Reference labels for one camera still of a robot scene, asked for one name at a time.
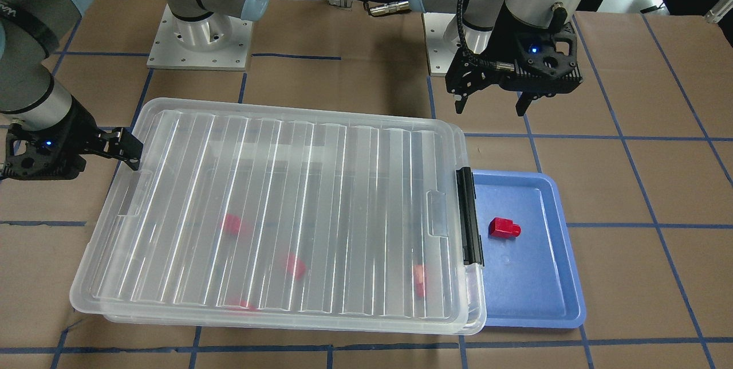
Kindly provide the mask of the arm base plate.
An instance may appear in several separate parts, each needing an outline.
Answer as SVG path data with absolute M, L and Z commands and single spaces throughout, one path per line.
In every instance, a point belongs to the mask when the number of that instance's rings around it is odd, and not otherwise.
M 149 51 L 150 69 L 244 72 L 254 23 L 223 14 L 186 22 L 166 6 Z
M 424 12 L 421 15 L 424 28 L 425 48 L 429 75 L 443 77 L 450 68 L 456 51 L 460 48 L 460 36 L 456 26 L 456 15 L 438 12 Z M 479 30 L 464 25 L 465 39 L 474 53 L 481 53 L 487 47 L 492 28 Z

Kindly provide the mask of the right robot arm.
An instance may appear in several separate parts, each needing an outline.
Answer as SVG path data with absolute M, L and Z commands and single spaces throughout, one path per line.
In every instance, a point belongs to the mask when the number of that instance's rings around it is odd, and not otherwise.
M 93 1 L 1 0 L 2 116 L 10 121 L 3 179 L 75 179 L 86 154 L 138 170 L 143 143 L 129 129 L 100 128 L 44 66 Z M 239 70 L 270 0 L 166 1 L 149 66 Z

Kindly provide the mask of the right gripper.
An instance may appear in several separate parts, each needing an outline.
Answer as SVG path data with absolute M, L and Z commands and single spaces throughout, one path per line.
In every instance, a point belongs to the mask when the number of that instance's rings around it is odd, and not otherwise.
M 128 128 L 103 131 L 78 100 L 49 128 L 32 131 L 11 123 L 5 137 L 2 179 L 75 179 L 86 168 L 83 154 L 95 154 L 123 161 L 138 171 L 143 143 Z

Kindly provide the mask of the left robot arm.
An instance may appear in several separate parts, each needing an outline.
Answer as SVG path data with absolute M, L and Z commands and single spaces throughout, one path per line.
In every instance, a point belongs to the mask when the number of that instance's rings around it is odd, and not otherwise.
M 456 43 L 444 80 L 456 113 L 475 92 L 518 92 L 518 116 L 584 81 L 572 17 L 582 0 L 408 0 L 413 11 L 451 14 Z

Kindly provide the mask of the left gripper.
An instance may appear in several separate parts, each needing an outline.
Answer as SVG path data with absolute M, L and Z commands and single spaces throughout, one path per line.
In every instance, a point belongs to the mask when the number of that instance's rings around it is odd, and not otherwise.
M 460 50 L 446 74 L 447 92 L 462 114 L 471 94 L 489 85 L 519 91 L 517 116 L 524 117 L 542 94 L 569 94 L 584 81 L 578 61 L 578 37 L 563 5 L 546 8 L 546 28 L 528 25 L 502 6 L 487 47 L 480 54 Z

